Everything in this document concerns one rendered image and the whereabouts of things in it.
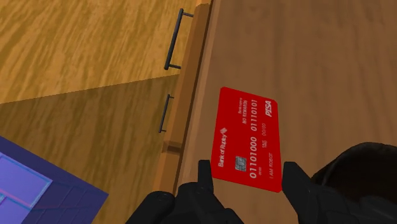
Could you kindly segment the red bank card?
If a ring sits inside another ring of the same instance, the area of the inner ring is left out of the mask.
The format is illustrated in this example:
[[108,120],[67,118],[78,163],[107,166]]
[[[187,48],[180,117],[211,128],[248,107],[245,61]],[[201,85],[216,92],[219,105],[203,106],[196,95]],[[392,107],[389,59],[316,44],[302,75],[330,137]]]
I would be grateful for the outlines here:
[[220,88],[211,171],[217,179],[271,192],[282,190],[275,100]]

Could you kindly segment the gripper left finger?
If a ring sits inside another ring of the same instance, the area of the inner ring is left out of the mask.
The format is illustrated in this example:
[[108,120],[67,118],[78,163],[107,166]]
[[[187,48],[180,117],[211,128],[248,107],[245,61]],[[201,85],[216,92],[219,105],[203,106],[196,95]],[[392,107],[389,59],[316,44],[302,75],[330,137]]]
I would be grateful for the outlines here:
[[214,194],[209,160],[198,161],[198,178],[178,187],[178,193],[149,193],[125,224],[244,224]]

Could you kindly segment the wooden chest of drawers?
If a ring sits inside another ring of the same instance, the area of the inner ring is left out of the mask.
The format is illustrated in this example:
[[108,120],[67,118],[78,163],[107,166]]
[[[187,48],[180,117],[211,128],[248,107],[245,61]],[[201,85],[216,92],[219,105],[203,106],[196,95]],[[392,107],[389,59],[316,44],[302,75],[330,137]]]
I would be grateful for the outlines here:
[[[153,187],[211,156],[221,87],[277,101],[281,160],[313,174],[362,142],[397,146],[397,0],[194,0]],[[214,181],[245,224],[300,224],[284,193]]]

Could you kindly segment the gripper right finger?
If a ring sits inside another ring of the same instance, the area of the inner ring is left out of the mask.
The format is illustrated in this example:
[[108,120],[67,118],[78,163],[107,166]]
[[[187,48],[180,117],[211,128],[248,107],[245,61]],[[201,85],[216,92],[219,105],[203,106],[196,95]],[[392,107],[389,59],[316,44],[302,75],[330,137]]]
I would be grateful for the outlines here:
[[334,189],[310,182],[295,162],[285,162],[282,191],[300,224],[397,224],[397,204],[367,196],[352,202]]

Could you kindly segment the black round bowl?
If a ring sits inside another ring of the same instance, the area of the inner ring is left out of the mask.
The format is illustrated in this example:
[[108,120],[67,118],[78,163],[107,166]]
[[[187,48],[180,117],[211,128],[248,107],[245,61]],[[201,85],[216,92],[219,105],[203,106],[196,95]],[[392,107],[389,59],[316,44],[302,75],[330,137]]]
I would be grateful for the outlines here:
[[313,183],[331,187],[352,201],[377,196],[397,204],[397,146],[360,143],[317,171]]

